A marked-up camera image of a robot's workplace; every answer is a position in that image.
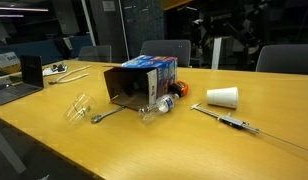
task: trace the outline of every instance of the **office chair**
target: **office chair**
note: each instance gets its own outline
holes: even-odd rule
[[[78,56],[79,61],[112,62],[110,45],[82,47]]]
[[[308,44],[264,46],[256,71],[308,74]]]
[[[145,41],[140,55],[177,57],[179,67],[190,67],[191,43],[189,40]]]

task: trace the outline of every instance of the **wooden table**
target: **wooden table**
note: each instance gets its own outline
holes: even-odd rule
[[[97,101],[98,113],[110,104],[105,63],[65,61],[73,74],[89,75],[49,85],[0,106],[0,119],[105,179],[308,179],[308,152],[262,134],[233,129],[190,106],[202,102],[219,114],[249,122],[261,131],[308,149],[308,76],[179,68],[189,93],[149,125],[125,109],[98,124],[85,119],[69,126],[63,115],[78,93]],[[236,110],[206,104],[206,90],[237,86]]]

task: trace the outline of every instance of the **floor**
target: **floor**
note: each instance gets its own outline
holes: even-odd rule
[[[0,180],[93,180],[87,171],[65,161],[41,144],[0,121],[0,132],[26,166],[18,174],[0,151]]]

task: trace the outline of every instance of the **office room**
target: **office room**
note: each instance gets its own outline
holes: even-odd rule
[[[308,0],[0,0],[19,179],[308,179]]]

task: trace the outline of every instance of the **white paper cup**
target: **white paper cup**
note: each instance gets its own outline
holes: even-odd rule
[[[237,87],[207,90],[207,104],[237,108],[238,90]]]

